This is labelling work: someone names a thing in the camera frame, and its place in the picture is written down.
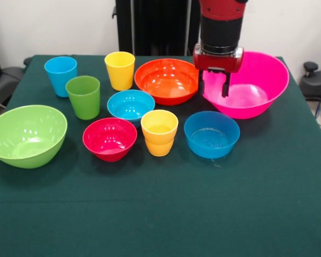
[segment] yellow cup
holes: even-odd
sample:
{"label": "yellow cup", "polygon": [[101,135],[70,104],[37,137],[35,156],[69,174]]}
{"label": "yellow cup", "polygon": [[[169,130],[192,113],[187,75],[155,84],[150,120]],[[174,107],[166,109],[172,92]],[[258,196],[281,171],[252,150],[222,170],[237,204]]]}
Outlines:
{"label": "yellow cup", "polygon": [[132,87],[134,55],[129,52],[112,52],[105,57],[106,68],[112,87],[117,91]]}
{"label": "yellow cup", "polygon": [[171,150],[178,128],[178,119],[172,112],[154,110],[141,118],[141,128],[150,154],[161,157]]}

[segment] pink bowl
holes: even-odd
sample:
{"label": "pink bowl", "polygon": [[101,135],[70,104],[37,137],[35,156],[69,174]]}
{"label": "pink bowl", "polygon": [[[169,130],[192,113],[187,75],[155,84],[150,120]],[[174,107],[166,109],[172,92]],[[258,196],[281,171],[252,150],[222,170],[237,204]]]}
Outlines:
{"label": "pink bowl", "polygon": [[106,118],[91,123],[83,133],[83,143],[106,162],[121,160],[137,139],[135,126],[124,119]]}
{"label": "pink bowl", "polygon": [[240,71],[231,76],[228,97],[221,96],[225,75],[205,71],[203,79],[203,96],[219,111],[234,119],[250,119],[265,112],[285,91],[290,76],[277,58],[245,52]]}

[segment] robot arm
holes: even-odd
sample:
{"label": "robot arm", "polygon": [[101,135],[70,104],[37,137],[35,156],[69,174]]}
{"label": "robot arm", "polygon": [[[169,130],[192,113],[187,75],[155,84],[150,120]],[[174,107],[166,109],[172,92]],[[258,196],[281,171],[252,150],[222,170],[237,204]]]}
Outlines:
{"label": "robot arm", "polygon": [[193,57],[200,71],[199,88],[203,91],[203,71],[224,73],[222,96],[228,96],[232,72],[238,72],[243,48],[238,47],[242,19],[248,0],[199,0],[201,6],[201,43]]}

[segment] light blue bowl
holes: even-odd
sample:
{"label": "light blue bowl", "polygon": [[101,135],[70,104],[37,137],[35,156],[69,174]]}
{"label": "light blue bowl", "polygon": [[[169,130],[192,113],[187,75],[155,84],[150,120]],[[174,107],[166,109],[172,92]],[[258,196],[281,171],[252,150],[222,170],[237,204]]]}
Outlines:
{"label": "light blue bowl", "polygon": [[118,92],[107,102],[107,109],[112,116],[128,120],[136,127],[140,127],[143,115],[154,108],[155,100],[150,94],[133,89]]}
{"label": "light blue bowl", "polygon": [[240,137],[238,124],[215,111],[191,115],[185,122],[184,132],[189,148],[198,156],[208,159],[229,154]]}

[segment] blue cup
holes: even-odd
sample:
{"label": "blue cup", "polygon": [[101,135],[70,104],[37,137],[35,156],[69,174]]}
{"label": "blue cup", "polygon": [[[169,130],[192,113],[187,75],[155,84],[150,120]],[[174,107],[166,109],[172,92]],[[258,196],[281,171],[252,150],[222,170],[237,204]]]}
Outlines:
{"label": "blue cup", "polygon": [[189,148],[198,156],[217,159],[230,153],[240,137],[238,124],[216,111],[191,115],[184,124]]}
{"label": "blue cup", "polygon": [[74,58],[60,56],[48,60],[44,68],[50,82],[59,97],[68,97],[65,85],[69,80],[77,77],[77,62]]}
{"label": "blue cup", "polygon": [[133,89],[118,92],[107,102],[108,112],[112,116],[128,120],[135,127],[140,127],[143,115],[154,108],[155,100],[150,94]]}

